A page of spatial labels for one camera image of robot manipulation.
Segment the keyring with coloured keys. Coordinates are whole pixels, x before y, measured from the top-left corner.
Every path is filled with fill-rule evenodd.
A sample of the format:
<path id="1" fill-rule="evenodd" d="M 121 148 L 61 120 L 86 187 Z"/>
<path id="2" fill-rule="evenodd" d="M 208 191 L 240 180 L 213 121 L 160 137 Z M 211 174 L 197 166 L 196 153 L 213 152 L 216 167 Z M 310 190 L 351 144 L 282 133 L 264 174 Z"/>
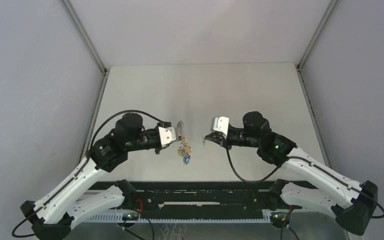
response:
<path id="1" fill-rule="evenodd" d="M 182 158 L 183 164 L 188 165 L 191 159 L 191 146 L 186 141 L 183 121 L 177 123 L 176 133 L 179 140 L 177 154 Z"/>

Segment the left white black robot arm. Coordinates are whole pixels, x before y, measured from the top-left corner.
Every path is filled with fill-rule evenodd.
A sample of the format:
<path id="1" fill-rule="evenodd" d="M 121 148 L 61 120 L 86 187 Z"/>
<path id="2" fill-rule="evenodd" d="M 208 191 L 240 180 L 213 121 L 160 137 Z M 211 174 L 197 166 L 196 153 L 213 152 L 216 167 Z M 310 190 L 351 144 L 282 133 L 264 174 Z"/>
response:
<path id="1" fill-rule="evenodd" d="M 36 201 L 25 201 L 20 209 L 25 222 L 31 223 L 32 235 L 40 240 L 63 240 L 77 225 L 107 209 L 129 209 L 138 200 L 127 180 L 119 180 L 92 197 L 78 200 L 92 185 L 128 159 L 128 153 L 154 149 L 159 154 L 181 141 L 183 130 L 169 121 L 157 119 L 154 128 L 145 129 L 140 110 L 123 110 L 106 119 L 122 116 L 101 139 L 93 135 L 90 147 L 79 165 L 51 192 Z"/>

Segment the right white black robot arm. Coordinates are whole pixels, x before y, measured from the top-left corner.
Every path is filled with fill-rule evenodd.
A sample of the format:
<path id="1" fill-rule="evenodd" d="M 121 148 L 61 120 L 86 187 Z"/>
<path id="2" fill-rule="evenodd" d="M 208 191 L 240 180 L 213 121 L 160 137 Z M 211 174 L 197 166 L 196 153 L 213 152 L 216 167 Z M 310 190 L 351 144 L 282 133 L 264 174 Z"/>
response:
<path id="1" fill-rule="evenodd" d="M 287 137 L 272 131 L 269 121 L 258 111 L 246 113 L 243 127 L 234 127 L 226 116 L 214 117 L 206 141 L 226 151 L 233 146 L 256 148 L 257 155 L 277 170 L 285 170 L 312 184 L 304 188 L 289 180 L 278 179 L 271 187 L 268 204 L 282 208 L 285 204 L 329 216 L 347 232 L 364 235 L 378 203 L 378 186 L 359 182 L 321 164 Z"/>

